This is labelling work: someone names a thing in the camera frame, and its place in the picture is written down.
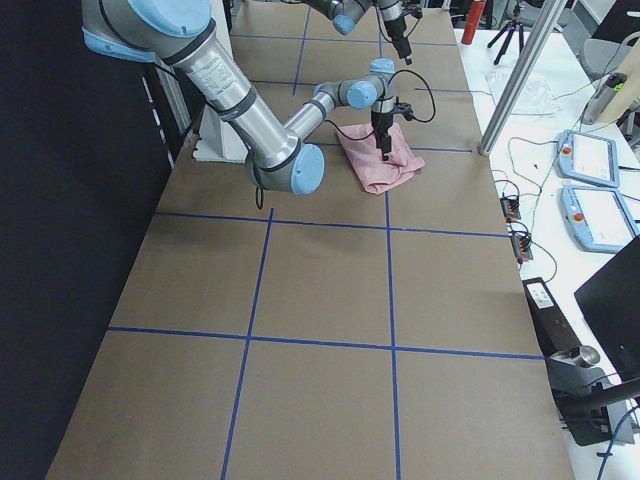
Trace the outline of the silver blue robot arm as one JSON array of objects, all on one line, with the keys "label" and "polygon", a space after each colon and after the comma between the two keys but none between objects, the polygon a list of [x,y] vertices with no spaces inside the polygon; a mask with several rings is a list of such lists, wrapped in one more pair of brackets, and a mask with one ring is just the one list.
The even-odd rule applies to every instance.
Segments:
[{"label": "silver blue robot arm", "polygon": [[406,65],[412,64],[409,40],[412,31],[407,30],[406,17],[413,17],[419,23],[423,18],[423,7],[419,1],[305,0],[303,4],[330,20],[334,29],[343,36],[350,34],[364,15],[374,9],[379,29],[384,29],[381,33],[383,39],[394,47]]},{"label": "silver blue robot arm", "polygon": [[93,52],[127,61],[165,64],[183,71],[221,121],[248,149],[247,175],[257,190],[306,195],[324,176],[319,147],[306,139],[336,108],[371,110],[371,137],[383,157],[391,152],[389,130],[393,60],[378,58],[368,75],[318,85],[286,123],[281,123],[216,37],[208,1],[84,1],[82,31]]}]

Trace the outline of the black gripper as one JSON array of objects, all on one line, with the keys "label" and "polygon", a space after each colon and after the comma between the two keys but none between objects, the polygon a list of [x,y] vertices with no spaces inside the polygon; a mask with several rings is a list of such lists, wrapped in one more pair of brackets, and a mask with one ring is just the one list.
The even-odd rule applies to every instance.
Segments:
[{"label": "black gripper", "polygon": [[402,115],[405,119],[413,119],[413,107],[410,103],[398,99],[376,101],[371,106],[371,126],[377,135],[377,148],[383,161],[389,159],[392,151],[392,137],[387,132],[394,123],[394,116]]},{"label": "black gripper", "polygon": [[407,16],[420,20],[423,16],[422,7],[420,5],[386,5],[382,8],[382,20],[398,57],[406,65],[411,65],[413,63],[412,50],[405,21]]}]

